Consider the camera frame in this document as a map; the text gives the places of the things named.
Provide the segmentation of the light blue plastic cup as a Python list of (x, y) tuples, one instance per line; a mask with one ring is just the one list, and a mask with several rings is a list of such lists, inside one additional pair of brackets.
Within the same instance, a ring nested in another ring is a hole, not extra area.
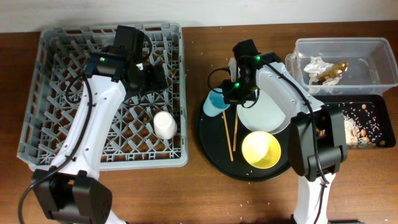
[(218, 116), (228, 108), (229, 104), (224, 102), (224, 96), (220, 88), (211, 90), (203, 104), (203, 112), (209, 117)]

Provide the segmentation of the white paper napkin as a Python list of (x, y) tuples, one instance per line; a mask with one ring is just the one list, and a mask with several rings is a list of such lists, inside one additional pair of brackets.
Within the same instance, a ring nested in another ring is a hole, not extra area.
[[(307, 72), (310, 77), (310, 81), (308, 84), (314, 85), (312, 84), (312, 82), (316, 79), (316, 77), (321, 73), (329, 70), (332, 66), (334, 66), (333, 63), (324, 62), (321, 57), (310, 57), (310, 63), (307, 64), (303, 69), (304, 72)], [(328, 80), (326, 83), (322, 85), (326, 86), (336, 85), (340, 81), (340, 79), (341, 77), (333, 78), (331, 80)], [(310, 88), (308, 92), (311, 95), (316, 95), (319, 91), (320, 91), (319, 88), (317, 89)]]

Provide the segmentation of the pink plastic cup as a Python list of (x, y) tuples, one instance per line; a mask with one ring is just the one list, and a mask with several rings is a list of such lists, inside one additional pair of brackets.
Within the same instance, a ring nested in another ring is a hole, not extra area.
[(155, 135), (164, 140), (172, 139), (177, 133), (177, 123), (167, 111), (160, 111), (154, 116)]

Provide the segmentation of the rice and nut food scraps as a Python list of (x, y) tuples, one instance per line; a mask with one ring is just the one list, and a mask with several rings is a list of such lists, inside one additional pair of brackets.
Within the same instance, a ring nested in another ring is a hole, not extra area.
[(376, 106), (372, 103), (325, 103), (343, 112), (346, 144), (350, 149), (379, 148), (387, 145)]

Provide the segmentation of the gold snack wrapper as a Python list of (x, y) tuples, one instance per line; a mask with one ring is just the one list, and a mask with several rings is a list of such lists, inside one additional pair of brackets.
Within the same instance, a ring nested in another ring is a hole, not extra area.
[(339, 64), (333, 65), (330, 69), (327, 71), (321, 73), (320, 75), (317, 75), (313, 81), (311, 81), (311, 84), (316, 84), (316, 85), (322, 85), (328, 80), (332, 80), (334, 78), (337, 78), (340, 76), (342, 73), (346, 72), (348, 69), (349, 63), (347, 62), (340, 62)]

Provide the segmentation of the yellow plastic bowl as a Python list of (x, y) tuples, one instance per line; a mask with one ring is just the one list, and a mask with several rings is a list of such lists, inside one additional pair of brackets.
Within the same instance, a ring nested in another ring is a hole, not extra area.
[(280, 160), (282, 149), (279, 141), (270, 133), (255, 131), (248, 134), (242, 143), (244, 160), (257, 169), (270, 169)]

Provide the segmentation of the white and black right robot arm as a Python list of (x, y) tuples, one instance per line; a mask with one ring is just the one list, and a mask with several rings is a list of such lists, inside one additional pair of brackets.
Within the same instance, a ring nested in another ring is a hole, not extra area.
[(235, 71), (222, 82), (224, 102), (251, 109), (267, 94), (285, 114), (287, 156), (298, 175), (295, 223), (328, 223), (331, 183), (347, 158), (343, 112), (327, 107), (301, 87), (274, 52), (261, 54), (253, 40), (233, 47)]

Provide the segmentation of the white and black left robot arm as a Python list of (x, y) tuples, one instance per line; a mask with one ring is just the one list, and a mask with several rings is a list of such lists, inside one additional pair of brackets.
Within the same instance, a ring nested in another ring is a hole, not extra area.
[(36, 169), (30, 191), (44, 215), (60, 223), (122, 223), (112, 211), (113, 195), (99, 182), (100, 160), (122, 103), (169, 87), (160, 65), (146, 64), (148, 35), (118, 26), (112, 45), (92, 53), (79, 79), (83, 93), (67, 138), (47, 170)]

